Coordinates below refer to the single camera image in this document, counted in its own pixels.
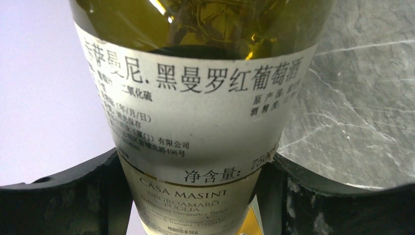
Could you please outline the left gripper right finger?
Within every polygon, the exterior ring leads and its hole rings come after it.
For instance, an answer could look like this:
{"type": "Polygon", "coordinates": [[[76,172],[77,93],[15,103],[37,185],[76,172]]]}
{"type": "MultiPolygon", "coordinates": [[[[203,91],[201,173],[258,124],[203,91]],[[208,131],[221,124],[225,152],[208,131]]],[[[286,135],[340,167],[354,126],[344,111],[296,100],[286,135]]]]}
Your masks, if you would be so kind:
{"type": "Polygon", "coordinates": [[[382,190],[325,178],[280,154],[256,185],[266,235],[412,235],[415,186],[382,190]]]}

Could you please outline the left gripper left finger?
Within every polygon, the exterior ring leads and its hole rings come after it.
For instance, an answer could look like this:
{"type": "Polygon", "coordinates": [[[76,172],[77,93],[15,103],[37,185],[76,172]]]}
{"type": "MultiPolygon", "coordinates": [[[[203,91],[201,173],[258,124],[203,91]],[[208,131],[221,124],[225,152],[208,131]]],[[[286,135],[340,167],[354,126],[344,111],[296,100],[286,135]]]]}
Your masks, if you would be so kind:
{"type": "Polygon", "coordinates": [[[0,188],[3,235],[124,235],[132,196],[116,150],[0,188]]]}

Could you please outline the green wine bottle white label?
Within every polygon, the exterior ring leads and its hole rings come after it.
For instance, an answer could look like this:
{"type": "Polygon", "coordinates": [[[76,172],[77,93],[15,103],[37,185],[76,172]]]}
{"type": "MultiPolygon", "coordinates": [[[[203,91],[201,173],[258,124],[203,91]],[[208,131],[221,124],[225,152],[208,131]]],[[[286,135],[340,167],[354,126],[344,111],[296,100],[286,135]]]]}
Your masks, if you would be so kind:
{"type": "Polygon", "coordinates": [[[71,0],[148,235],[235,235],[332,0],[71,0]]]}

